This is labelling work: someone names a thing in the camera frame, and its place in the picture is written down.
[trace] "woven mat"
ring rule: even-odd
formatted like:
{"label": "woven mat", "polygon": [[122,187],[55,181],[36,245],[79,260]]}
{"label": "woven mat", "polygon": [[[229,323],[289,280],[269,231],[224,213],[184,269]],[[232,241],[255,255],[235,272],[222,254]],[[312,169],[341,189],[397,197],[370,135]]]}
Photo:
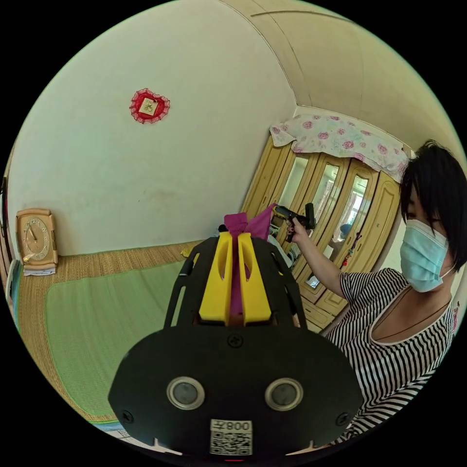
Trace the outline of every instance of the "woven mat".
{"label": "woven mat", "polygon": [[62,282],[47,291],[55,368],[70,399],[89,415],[112,415],[107,396],[118,365],[141,339],[162,329],[182,264]]}
{"label": "woven mat", "polygon": [[183,261],[180,252],[192,248],[197,242],[149,247],[124,251],[106,251],[80,256],[60,257],[56,274],[43,277],[21,277],[18,293],[19,332],[31,357],[54,389],[82,417],[90,422],[115,420],[114,414],[90,415],[69,397],[55,368],[47,340],[45,298],[54,284],[65,281],[100,277],[135,269]]}

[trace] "green mat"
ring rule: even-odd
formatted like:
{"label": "green mat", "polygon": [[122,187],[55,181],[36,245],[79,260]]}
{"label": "green mat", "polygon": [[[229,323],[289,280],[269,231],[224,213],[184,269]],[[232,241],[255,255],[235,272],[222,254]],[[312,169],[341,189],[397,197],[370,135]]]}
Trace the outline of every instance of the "green mat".
{"label": "green mat", "polygon": [[107,395],[118,365],[134,344],[162,329],[182,264],[63,282],[47,291],[50,352],[64,389],[85,412],[112,413]]}

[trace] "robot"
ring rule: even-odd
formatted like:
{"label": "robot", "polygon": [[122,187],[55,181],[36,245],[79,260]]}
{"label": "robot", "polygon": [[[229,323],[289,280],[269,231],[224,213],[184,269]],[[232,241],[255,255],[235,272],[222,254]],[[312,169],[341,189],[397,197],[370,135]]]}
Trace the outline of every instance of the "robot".
{"label": "robot", "polygon": [[163,329],[120,363],[108,400],[133,438],[207,464],[256,463],[326,445],[357,413],[356,374],[334,344],[308,331],[277,248],[242,233],[238,261],[246,266],[240,322],[230,316],[233,239],[222,232],[184,262]]}

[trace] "clock face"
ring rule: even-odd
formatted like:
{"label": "clock face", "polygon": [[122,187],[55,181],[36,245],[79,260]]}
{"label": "clock face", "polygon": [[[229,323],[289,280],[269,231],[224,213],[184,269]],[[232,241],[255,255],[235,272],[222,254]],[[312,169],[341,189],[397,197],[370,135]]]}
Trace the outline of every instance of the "clock face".
{"label": "clock face", "polygon": [[38,217],[31,217],[23,225],[22,241],[24,254],[29,260],[40,261],[50,249],[50,233],[47,226]]}

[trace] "hanging ornament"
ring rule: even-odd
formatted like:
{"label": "hanging ornament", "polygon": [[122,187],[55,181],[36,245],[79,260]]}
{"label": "hanging ornament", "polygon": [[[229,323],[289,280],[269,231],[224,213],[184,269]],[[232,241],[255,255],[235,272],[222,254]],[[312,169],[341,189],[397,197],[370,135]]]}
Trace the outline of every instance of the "hanging ornament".
{"label": "hanging ornament", "polygon": [[361,238],[361,235],[360,235],[360,232],[358,232],[357,236],[355,237],[354,243],[352,244],[352,248],[350,248],[347,255],[345,255],[344,261],[342,262],[342,266],[347,266],[347,261],[350,258],[350,256],[352,256],[355,246],[357,245],[357,242],[360,238]]}
{"label": "hanging ornament", "polygon": [[170,101],[148,88],[136,91],[131,99],[130,112],[140,123],[155,123],[162,120],[169,112]]}

